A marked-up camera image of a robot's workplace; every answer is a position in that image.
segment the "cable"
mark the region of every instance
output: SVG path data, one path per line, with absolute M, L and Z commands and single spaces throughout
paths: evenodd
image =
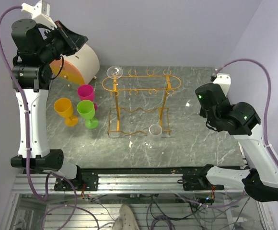
M 114 222 L 109 222 L 109 223 L 107 223 L 107 224 L 104 224 L 104 225 L 102 225 L 99 229 L 102 229 L 103 227 L 106 227 L 107 225 L 110 225 L 110 224 L 113 225 Z
M 62 58 L 62 63 L 61 63 L 61 66 L 60 66 L 60 70 L 59 70 L 58 74 L 57 74 L 55 77 L 50 78 L 50 80 L 55 80 L 55 79 L 59 76 L 59 74 L 61 73 L 61 71 L 62 71 L 62 69 L 63 69 L 63 66 L 64 66 L 64 58 L 63 58 L 62 55 L 60 55 L 60 57 Z
M 23 220 L 23 222 L 24 222 L 24 228 L 26 229 L 26 220 L 23 218 L 23 217 L 20 217 L 19 219 L 22 219 Z
M 151 230 L 154 230 L 155 225 L 156 225 L 159 221 L 165 222 L 165 223 L 168 225 L 169 230 L 175 230 L 175 226 L 174 226 L 174 224 L 171 222 L 171 220 L 168 219 L 166 216 L 163 216 L 163 215 L 157 216 L 156 219 L 154 219 L 154 220 L 152 221 Z
M 15 10 L 15 9 L 22 9 L 22 6 L 13 6 L 13 7 L 10 7 L 8 8 L 7 10 L 5 10 L 1 16 L 0 16 L 0 25 L 1 25 L 1 21 L 2 19 L 4 18 L 4 16 L 12 11 L 12 10 Z M 3 47 L 2 47 L 2 44 L 1 44 L 1 39 L 0 39 L 0 55 L 3 59 L 3 62 L 7 68 L 7 71 L 8 73 L 10 74 L 11 78 L 12 78 L 12 81 L 14 83 L 14 85 L 16 86 L 16 88 L 18 89 L 18 91 L 20 92 L 21 94 L 21 97 L 22 97 L 22 101 L 23 101 L 23 106 L 24 106 L 24 110 L 25 111 L 29 111 L 29 108 L 28 108 L 28 103 L 27 103 L 27 98 L 25 96 L 25 93 L 24 93 L 24 90 L 22 89 L 22 87 L 20 86 L 20 84 L 18 83 L 16 77 L 14 76 L 13 72 L 12 72 L 12 69 L 10 68 L 9 64 L 8 64 L 8 61 L 7 61 L 7 58 L 5 56 L 5 53 L 4 53 L 4 50 L 3 50 Z M 28 184 L 34 194 L 34 196 L 36 197 L 36 199 L 38 199 L 39 201 L 41 202 L 45 202 L 48 198 L 48 191 L 46 191 L 46 195 L 45 196 L 41 196 L 37 193 L 37 191 L 35 190 L 34 188 L 34 185 L 33 185 L 33 182 L 32 182 L 32 179 L 31 179 L 31 176 L 30 176 L 30 155 L 31 155 L 31 148 L 30 148 L 30 128 L 29 128 L 29 114 L 28 113 L 25 113 L 25 135 L 26 135 L 26 174 L 27 174 L 27 180 L 28 180 Z
M 249 202 L 250 198 L 251 198 L 251 197 L 249 196 L 249 198 L 246 200 L 245 204 L 244 204 L 243 207 L 241 208 L 241 210 L 240 210 L 240 212 L 239 212 L 239 215 L 238 215 L 236 221 L 235 221 L 234 223 L 232 223 L 232 224 L 235 225 L 235 224 L 237 223 L 237 221 L 239 220 L 239 217 L 240 217 L 241 213 L 243 212 L 244 207 L 245 207 L 246 204 Z M 219 230 L 224 229 L 224 228 L 226 228 L 226 227 L 228 227 L 228 226 L 230 226 L 230 225 L 232 225 L 232 224 L 228 224 L 228 225 L 224 226 L 223 228 L 220 228 Z
M 91 200 L 91 201 L 94 202 L 94 203 L 96 203 L 96 204 L 98 204 L 98 205 L 101 205 L 103 208 L 105 208 L 104 205 L 102 205 L 101 203 L 97 203 L 97 202 L 94 201 L 94 200 Z M 108 209 L 107 209 L 107 208 L 105 208 L 105 209 L 106 209 L 106 211 L 108 212 L 108 215 L 110 216 L 110 218 L 111 218 L 113 221 L 115 221 L 115 219 L 110 215 Z
M 192 216 L 193 214 L 189 214 L 183 218 L 173 218 L 173 217 L 169 217 L 167 216 L 166 214 L 164 214 L 164 212 L 161 210 L 161 208 L 158 206 L 158 204 L 156 203 L 156 201 L 154 199 L 152 199 L 152 202 L 151 202 L 151 207 L 150 207 L 150 213 L 152 215 L 152 217 L 155 219 L 156 217 L 152 214 L 152 205 L 153 203 L 157 206 L 157 208 L 160 210 L 160 212 L 162 213 L 163 216 L 165 216 L 166 218 L 170 219 L 170 220 L 175 220 L 175 221 L 180 221 L 180 220 L 184 220 L 184 219 L 190 219 L 188 217 Z
M 205 207 L 205 208 L 223 208 L 223 207 L 230 207 L 230 206 L 232 206 L 232 205 L 237 204 L 239 201 L 241 201 L 241 200 L 244 198 L 245 192 L 243 191 L 243 193 L 242 193 L 242 195 L 240 196 L 239 199 L 237 199 L 237 200 L 235 200 L 235 201 L 232 201 L 232 202 L 230 202 L 230 203 L 227 204 L 227 205 L 219 205 L 219 206 L 205 205 L 205 204 L 199 203 L 199 202 L 194 201 L 194 200 L 185 199 L 185 198 L 181 197 L 179 194 L 176 194 L 176 195 L 177 195 L 176 198 L 183 200 L 185 203 L 190 202 L 190 203 L 197 204 L 197 205 L 199 205 L 200 207 Z
M 198 222 L 199 226 L 200 226 L 201 228 L 203 228 L 203 226 L 202 226 L 202 224 L 201 224 L 201 221 L 199 221 L 199 219 L 198 219 L 198 218 L 196 217 L 196 215 L 195 215 L 196 212 L 193 211 L 193 206 L 192 206 L 192 205 L 190 205 L 190 209 L 191 209 L 191 212 L 192 212 L 194 218 L 195 218 L 196 221 Z
M 265 66 L 261 63 L 259 63 L 258 61 L 255 61 L 253 59 L 249 59 L 249 58 L 241 58 L 241 59 L 236 59 L 233 61 L 230 61 L 228 63 L 226 63 L 225 65 L 223 65 L 221 68 L 219 68 L 216 72 L 214 72 L 212 74 L 212 77 L 215 77 L 221 70 L 223 70 L 226 66 L 235 63 L 235 62 L 239 62 L 239 61 L 249 61 L 252 63 L 255 63 L 256 65 L 258 65 L 265 73 L 266 77 L 267 77 L 267 82 L 268 82 L 268 93 L 267 93 L 267 100 L 266 100 L 266 106 L 265 106 L 265 112 L 264 112 L 264 140 L 265 140 L 265 146 L 271 156 L 271 158 L 273 159 L 273 161 L 275 162 L 275 164 L 278 167 L 278 159 L 276 158 L 272 146 L 269 144 L 269 140 L 268 140 L 268 124 L 267 124 L 267 116 L 268 116 L 268 110 L 269 110 L 269 104 L 270 104 L 270 98 L 271 98 L 271 78 L 270 75 L 267 71 L 267 69 L 265 68 Z
M 53 174 L 53 175 L 54 175 L 55 177 L 59 178 L 59 179 L 62 179 L 62 180 L 65 180 L 66 182 L 68 182 L 68 184 L 71 186 L 72 190 L 74 191 L 75 204 L 74 204 L 74 205 L 59 205 L 59 206 L 54 207 L 54 208 L 51 208 L 49 211 L 47 211 L 47 212 L 44 214 L 44 216 L 41 218 L 41 227 L 42 227 L 42 229 L 44 230 L 44 221 L 45 221 L 45 218 L 46 218 L 46 216 L 47 216 L 51 211 L 53 211 L 53 210 L 55 210 L 55 209 L 58 209 L 58 208 L 61 208 L 61 207 L 72 207 L 73 210 L 72 210 L 71 214 L 69 215 L 68 219 L 67 219 L 66 222 L 65 222 L 60 228 L 58 228 L 57 230 L 61 230 L 61 229 L 63 229 L 63 228 L 66 226 L 66 224 L 71 220 L 71 217 L 74 215 L 74 212 L 75 212 L 76 209 L 79 209 L 79 210 L 82 210 L 82 211 L 85 211 L 85 212 L 89 213 L 89 214 L 95 219 L 95 222 L 96 222 L 96 225 L 97 225 L 97 229 L 99 230 L 99 229 L 100 229 L 100 226 L 99 226 L 99 223 L 98 223 L 97 218 L 95 217 L 95 215 L 94 215 L 92 212 L 90 212 L 90 211 L 88 211 L 88 210 L 86 210 L 86 209 L 84 209 L 84 208 L 77 207 L 77 194 L 76 194 L 76 189 L 75 189 L 74 185 L 71 183 L 71 181 L 69 181 L 68 179 L 66 179 L 66 178 L 64 178 L 64 177 L 60 177 L 60 176 L 55 175 L 55 174 Z

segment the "glass base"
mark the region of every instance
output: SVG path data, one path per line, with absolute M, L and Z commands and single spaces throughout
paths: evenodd
M 86 120 L 85 125 L 89 129 L 96 128 L 97 125 L 99 124 L 99 120 L 97 118 L 92 118 L 91 120 Z
M 68 126 L 68 127 L 76 126 L 76 124 L 78 123 L 78 117 L 75 115 L 72 115 L 72 116 L 66 118 L 66 120 L 64 122 L 65 122 L 66 126 Z
M 155 151 L 159 149 L 160 143 L 159 141 L 147 140 L 144 142 L 144 145 L 146 150 Z

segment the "black bracket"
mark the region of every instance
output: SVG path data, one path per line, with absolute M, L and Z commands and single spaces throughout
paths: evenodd
M 212 167 L 213 165 L 207 164 L 199 172 L 189 171 L 177 182 L 183 185 L 184 191 L 211 190 L 212 184 L 207 180 L 206 174 Z M 224 186 L 215 185 L 215 190 L 224 190 Z
M 76 178 L 71 180 L 76 190 L 84 190 L 84 191 L 97 191 L 97 187 L 99 184 L 99 177 L 92 171 L 81 170 L 79 166 L 77 166 L 77 175 L 81 176 L 81 178 Z M 61 179 L 56 179 L 56 183 L 54 186 L 55 191 L 73 191 L 72 187 L 68 182 L 63 181 Z

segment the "metal frame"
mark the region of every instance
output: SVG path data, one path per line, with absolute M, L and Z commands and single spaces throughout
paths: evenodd
M 194 195 L 194 194 L 209 194 L 210 190 L 200 190 L 200 191 L 184 191 L 183 185 L 177 183 L 179 179 L 182 178 L 183 174 L 178 173 L 185 171 L 185 168 L 170 169 L 171 173 L 166 173 L 165 168 L 160 168 L 159 172 L 163 174 L 136 174 L 141 171 L 141 169 L 135 169 L 133 174 L 125 174 L 132 169 L 122 169 L 121 174 L 111 174 L 117 172 L 119 169 L 97 169 L 99 176 L 99 184 L 97 191 L 87 191 L 85 195 L 138 195 L 138 194 L 181 194 L 181 195 Z M 32 174 L 32 181 L 39 194 L 45 193 L 45 174 Z M 55 191 L 54 186 L 56 183 L 55 177 L 50 177 L 48 182 L 49 194 L 56 195 L 51 200 L 49 204 L 54 204 L 61 201 L 66 201 L 68 199 L 72 200 L 74 197 L 73 191 Z M 231 193 L 241 193 L 240 189 L 225 188 L 224 190 L 216 190 L 215 193 L 218 194 L 231 194 Z M 9 199 L 8 206 L 5 211 L 3 221 L 0 226 L 0 230 L 12 230 L 10 227 L 16 222 L 17 212 L 20 210 L 19 206 L 21 204 L 22 197 L 33 197 L 32 191 L 28 184 L 26 174 L 18 174 L 15 179 L 15 183 L 12 189 L 12 194 Z M 275 230 L 271 215 L 269 213 L 266 203 L 256 202 L 260 218 L 266 230 Z M 228 222 L 231 223 L 234 219 L 232 215 L 227 215 Z M 30 218 L 29 223 L 32 224 L 33 218 Z
M 162 127 L 163 132 L 168 132 L 168 134 L 170 134 L 171 130 L 170 130 L 169 116 L 168 116 L 169 108 L 165 107 L 165 103 L 166 103 L 168 95 L 171 94 L 170 92 L 172 92 L 172 94 L 174 94 L 175 90 L 178 89 L 182 85 L 181 80 L 178 77 L 171 75 L 172 74 L 171 70 L 164 70 L 163 75 L 155 75 L 155 72 L 153 70 L 147 70 L 147 75 L 146 76 L 137 76 L 137 72 L 135 70 L 134 70 L 134 72 L 135 73 L 132 74 L 132 70 L 130 70 L 128 72 L 128 76 L 122 76 L 120 78 L 165 78 L 167 87 L 166 88 L 147 88 L 147 89 L 118 89 L 117 88 L 118 79 L 113 79 L 113 88 L 108 89 L 104 86 L 104 83 L 108 79 L 111 79 L 111 78 L 110 77 L 105 78 L 102 82 L 102 86 L 105 90 L 110 91 L 111 96 L 115 96 L 115 103 L 116 103 L 116 106 L 110 108 L 110 110 L 109 110 L 109 126 L 108 126 L 108 132 L 107 132 L 108 135 L 112 132 L 119 132 L 119 133 L 123 133 L 125 135 L 133 135 L 133 134 L 136 134 L 136 133 L 143 133 L 145 135 L 147 134 L 147 132 L 142 131 L 142 130 L 135 130 L 134 132 L 125 132 L 125 131 L 121 130 L 121 127 L 120 127 L 120 124 L 121 124 L 121 120 L 120 120 L 121 109 L 123 109 L 127 112 L 130 112 L 130 113 L 135 112 L 139 109 L 141 109 L 142 111 L 144 111 L 146 113 L 151 113 L 151 112 L 158 109 L 159 125 Z M 172 87 L 171 86 L 173 79 L 177 79 L 179 81 L 179 85 L 177 87 Z M 128 109 L 125 109 L 123 107 L 119 107 L 119 102 L 118 102 L 118 95 L 120 94 L 119 92 L 125 92 L 125 91 L 129 92 L 129 95 L 132 95 L 132 92 L 135 92 L 135 94 L 138 94 L 139 91 L 148 91 L 150 95 L 153 95 L 152 92 L 154 92 L 154 95 L 156 95 L 158 91 L 164 91 L 162 106 L 161 107 L 156 107 L 156 108 L 151 109 L 151 110 L 144 110 L 141 107 L 137 108 L 135 110 L 128 110 Z M 110 130 L 111 109 L 116 110 L 116 116 L 117 116 L 116 130 Z M 167 126 L 168 126 L 167 129 L 164 129 L 163 124 L 162 124 L 162 115 L 163 115 L 163 112 L 164 112 L 165 109 L 167 110 Z

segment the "gold wire rack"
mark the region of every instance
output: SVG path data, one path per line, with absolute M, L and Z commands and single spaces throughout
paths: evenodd
M 181 85 L 182 85 L 182 82 L 181 80 L 176 77 L 176 76 L 173 76 L 172 75 L 172 72 L 171 70 L 164 70 L 163 71 L 163 75 L 155 75 L 155 71 L 153 70 L 147 70 L 146 72 L 147 75 L 145 76 L 137 76 L 137 72 L 135 70 L 130 70 L 128 71 L 128 76 L 122 76 L 120 78 L 165 78 L 166 79 L 166 88 L 147 88 L 147 89 L 118 89 L 118 79 L 112 79 L 110 77 L 107 77 L 103 80 L 102 82 L 102 86 L 105 90 L 107 91 L 110 91 L 110 95 L 112 97 L 115 97 L 115 102 L 116 102 L 116 106 L 115 107 L 111 107 L 109 109 L 109 125 L 108 125 L 108 135 L 112 132 L 119 132 L 119 133 L 123 133 L 125 135 L 133 135 L 133 134 L 136 134 L 136 133 L 142 133 L 142 134 L 147 134 L 147 132 L 145 131 L 142 131 L 142 130 L 137 130 L 135 132 L 125 132 L 123 130 L 121 130 L 120 128 L 120 124 L 121 124 L 121 120 L 120 120 L 120 115 L 121 115 L 121 110 L 124 110 L 124 111 L 127 111 L 129 113 L 132 113 L 132 112 L 135 112 L 135 111 L 138 111 L 138 110 L 142 110 L 146 113 L 151 113 L 151 112 L 154 112 L 156 110 L 158 110 L 158 114 L 159 114 L 159 124 L 160 126 L 162 127 L 162 131 L 163 132 L 168 132 L 168 134 L 171 133 L 171 130 L 170 130 L 170 125 L 169 125 L 169 115 L 168 115 L 168 112 L 169 112 L 169 108 L 168 107 L 165 107 L 165 103 L 166 103 L 166 100 L 167 100 L 167 97 L 168 95 L 170 94 L 175 94 L 175 90 L 178 89 Z M 108 89 L 104 86 L 104 83 L 108 80 L 108 79 L 111 79 L 113 80 L 113 88 L 112 89 Z M 177 79 L 179 81 L 179 85 L 177 87 L 172 87 L 171 86 L 171 82 L 172 80 L 174 79 Z M 128 110 L 126 108 L 123 108 L 123 107 L 119 107 L 119 103 L 118 103 L 118 95 L 120 94 L 120 92 L 129 92 L 129 95 L 132 95 L 133 93 L 135 94 L 138 94 L 139 91 L 148 91 L 148 93 L 150 95 L 156 95 L 158 91 L 164 91 L 164 96 L 163 96 L 163 100 L 162 100 L 162 106 L 161 107 L 156 107 L 156 108 L 153 108 L 153 109 L 150 109 L 150 110 L 144 110 L 143 108 L 139 107 L 135 110 Z M 116 116 L 117 116 L 117 125 L 116 125 L 116 129 L 115 130 L 110 130 L 110 123 L 111 123 L 111 112 L 112 110 L 116 110 Z M 164 110 L 166 110 L 166 113 L 167 113 L 167 129 L 163 129 L 163 125 L 162 125 L 162 115 L 163 115 L 163 112 Z

